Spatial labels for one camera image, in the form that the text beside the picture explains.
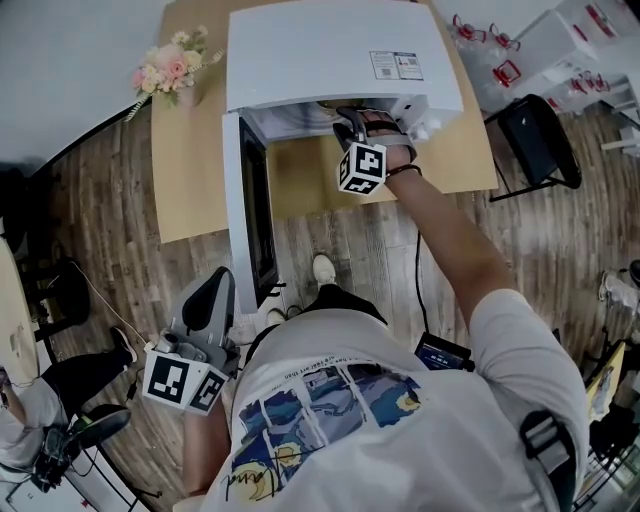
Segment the electrical cord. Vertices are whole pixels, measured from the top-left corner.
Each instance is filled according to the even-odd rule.
[[[427,321],[427,308],[424,306],[422,300],[422,293],[420,293],[420,242],[422,235],[418,230],[418,240],[416,241],[416,268],[415,268],[415,283],[416,283],[416,295],[418,296],[418,302],[420,303],[420,309],[422,310],[422,321],[424,322],[424,331],[429,333],[429,322]]]
[[[93,456],[93,460],[91,461],[91,465],[89,466],[89,470],[83,475],[81,473],[78,473],[78,470],[75,468],[75,466],[73,465],[73,461],[69,460],[69,463],[71,465],[71,469],[73,470],[73,472],[78,475],[80,478],[84,478],[85,476],[88,476],[89,473],[91,473],[91,470],[95,467],[96,465],[96,459],[98,458],[98,447],[96,446],[96,453]]]
[[[91,282],[91,280],[90,280],[90,279],[87,277],[87,275],[82,271],[82,269],[81,269],[81,268],[76,264],[76,262],[75,262],[75,261],[71,261],[71,263],[72,263],[72,264],[73,264],[73,265],[78,269],[78,272],[80,272],[80,273],[82,274],[82,276],[87,280],[87,284],[91,287],[91,289],[95,292],[95,294],[100,298],[100,300],[101,300],[102,302],[104,302],[104,304],[105,304],[105,305],[106,305],[106,306],[111,310],[111,312],[112,312],[114,315],[116,315],[116,317],[118,317],[118,318],[120,319],[120,321],[121,321],[122,323],[124,323],[127,327],[129,327],[129,329],[131,329],[131,330],[135,333],[135,335],[136,335],[138,338],[140,338],[140,339],[142,340],[142,343],[144,343],[144,344],[146,345],[146,344],[147,344],[147,340],[145,340],[145,339],[142,337],[142,334],[140,334],[140,333],[136,330],[136,328],[135,328],[133,325],[131,325],[129,322],[127,322],[124,318],[122,318],[122,317],[118,314],[118,312],[117,312],[115,309],[113,309],[113,308],[111,307],[111,304],[109,304],[109,303],[107,302],[107,300],[106,300],[106,299],[105,299],[105,298],[100,294],[100,292],[96,289],[96,287],[95,287],[95,286],[93,286],[93,283]]]

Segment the microwave label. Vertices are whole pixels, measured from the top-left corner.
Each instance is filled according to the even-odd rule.
[[[424,80],[415,53],[369,52],[378,80]]]

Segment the pink flower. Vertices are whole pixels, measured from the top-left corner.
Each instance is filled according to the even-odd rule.
[[[142,86],[142,81],[144,80],[144,76],[142,74],[142,70],[140,68],[136,69],[133,73],[133,87],[134,89],[139,89]]]
[[[163,46],[156,53],[156,65],[159,68],[169,69],[171,63],[178,59],[182,59],[182,48],[176,44],[168,44]]]
[[[172,78],[180,78],[186,75],[187,65],[182,59],[176,59],[167,66],[167,75]]]

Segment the microwave door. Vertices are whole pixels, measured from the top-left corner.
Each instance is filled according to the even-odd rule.
[[[240,310],[255,313],[278,282],[266,140],[237,112],[222,116],[225,197]]]

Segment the red clip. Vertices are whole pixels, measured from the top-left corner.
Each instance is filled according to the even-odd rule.
[[[489,32],[491,32],[491,34],[495,36],[496,41],[503,48],[509,48],[515,52],[520,50],[520,41],[514,41],[506,33],[500,32],[498,26],[495,23],[491,24],[491,26],[489,27]]]

